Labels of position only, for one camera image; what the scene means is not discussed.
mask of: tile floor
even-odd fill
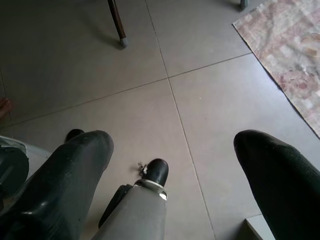
[[[320,141],[232,27],[256,7],[238,0],[116,0],[121,49],[106,0],[5,0],[0,94],[13,110],[0,134],[54,151],[72,128],[115,144],[81,239],[88,240],[137,162],[170,166],[166,240],[236,240],[258,215],[233,150],[244,129],[296,146],[320,169]]]

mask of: rug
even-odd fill
[[[320,0],[269,0],[233,26],[320,138]]]

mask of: patterned rug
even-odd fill
[[[320,0],[271,0],[233,26],[320,137]]]

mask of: gray floor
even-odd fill
[[[320,169],[320,142],[246,47],[233,0],[117,0],[121,49],[106,0],[13,1],[0,9],[0,133],[53,151],[72,128],[104,130],[115,151],[81,239],[89,239],[137,162],[168,161],[166,240],[235,240],[260,214],[233,150],[268,132]]]

